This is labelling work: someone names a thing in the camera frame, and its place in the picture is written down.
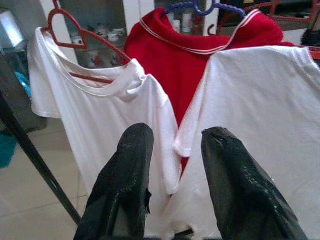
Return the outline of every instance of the red collar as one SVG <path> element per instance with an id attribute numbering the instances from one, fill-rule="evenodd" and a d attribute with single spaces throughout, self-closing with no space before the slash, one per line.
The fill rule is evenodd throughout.
<path id="1" fill-rule="evenodd" d="M 279 45 L 283 31 L 275 21 L 258 9 L 250 12 L 237 26 L 232 37 L 228 36 L 188 36 L 173 30 L 167 16 L 162 17 L 164 8 L 157 8 L 140 20 L 142 27 L 154 37 L 178 48 L 199 55 L 245 47 Z"/>

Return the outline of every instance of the white stripe trim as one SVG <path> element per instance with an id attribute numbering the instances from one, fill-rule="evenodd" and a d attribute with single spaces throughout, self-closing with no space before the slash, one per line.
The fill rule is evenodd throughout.
<path id="1" fill-rule="evenodd" d="M 236 27 L 234 33 L 232 34 L 229 42 L 226 44 L 226 45 L 223 45 L 223 46 L 218 46 L 218 47 L 215 47 L 215 48 L 212 48 L 212 49 L 207 49 L 207 50 L 203 50 L 203 49 L 195 49 L 195 48 L 187 48 L 187 47 L 184 47 L 184 46 L 180 46 L 178 44 L 175 44 L 173 42 L 170 42 L 168 41 L 167 39 L 163 38 L 162 36 L 160 36 L 159 34 L 157 34 L 156 32 L 152 31 L 149 26 L 144 22 L 144 20 L 141 18 L 140 19 L 140 24 L 142 25 L 142 27 L 148 32 L 150 33 L 152 36 L 166 42 L 166 43 L 169 43 L 169 44 L 172 44 L 180 49 L 183 49 L 185 51 L 188 51 L 190 53 L 194 53 L 194 54 L 198 54 L 198 55 L 212 55 L 214 53 L 217 53 L 219 51 L 222 51 L 224 49 L 226 49 L 233 41 L 233 39 L 235 38 L 236 36 L 236 33 L 237 31 L 240 29 L 240 28 L 243 28 L 245 26 L 247 26 L 251 21 L 252 19 L 260 14 L 260 10 L 259 9 L 255 9 L 253 11 L 251 11 L 246 17 L 245 19 L 242 20 L 242 22 Z"/>

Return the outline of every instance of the blue hanger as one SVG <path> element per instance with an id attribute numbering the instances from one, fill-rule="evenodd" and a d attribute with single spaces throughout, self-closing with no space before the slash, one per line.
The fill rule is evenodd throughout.
<path id="1" fill-rule="evenodd" d="M 215 0 L 212 0 L 212 5 L 207 11 L 201 11 L 199 8 L 198 0 L 193 0 L 193 1 L 185 1 L 185 2 L 178 2 L 172 4 L 163 14 L 168 14 L 170 13 L 173 9 L 180 9 L 180 8 L 190 8 L 193 7 L 196 13 L 198 13 L 201 16 L 206 16 L 212 13 L 212 11 L 217 8 L 217 9 L 223 9 L 227 10 L 229 12 L 234 12 L 239 14 L 242 18 L 246 17 L 246 12 L 238 7 L 231 6 L 228 4 L 222 4 L 222 3 L 216 3 Z"/>

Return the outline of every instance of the black clothes rack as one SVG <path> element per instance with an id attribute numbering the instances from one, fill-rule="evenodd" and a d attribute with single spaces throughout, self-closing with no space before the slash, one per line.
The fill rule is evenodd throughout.
<path id="1" fill-rule="evenodd" d="M 65 210 L 69 213 L 73 221 L 78 225 L 81 217 L 77 210 L 74 208 L 67 195 L 59 185 L 58 181 L 46 165 L 45 161 L 37 151 L 36 147 L 31 142 L 30 138 L 23 130 L 21 125 L 18 123 L 13 111 L 3 98 L 0 91 L 0 119 L 3 121 L 8 130 L 16 138 L 17 142 L 29 157 L 32 164 L 35 166 L 37 171 L 40 173 L 45 182 L 49 185 L 53 193 L 59 199 Z"/>

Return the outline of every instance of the tile floor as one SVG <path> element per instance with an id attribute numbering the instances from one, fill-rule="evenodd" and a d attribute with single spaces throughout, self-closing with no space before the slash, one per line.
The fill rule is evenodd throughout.
<path id="1" fill-rule="evenodd" d="M 88 200 L 78 165 L 59 119 L 29 137 L 82 216 Z M 0 240 L 72 240 L 76 224 L 18 146 L 0 169 Z"/>

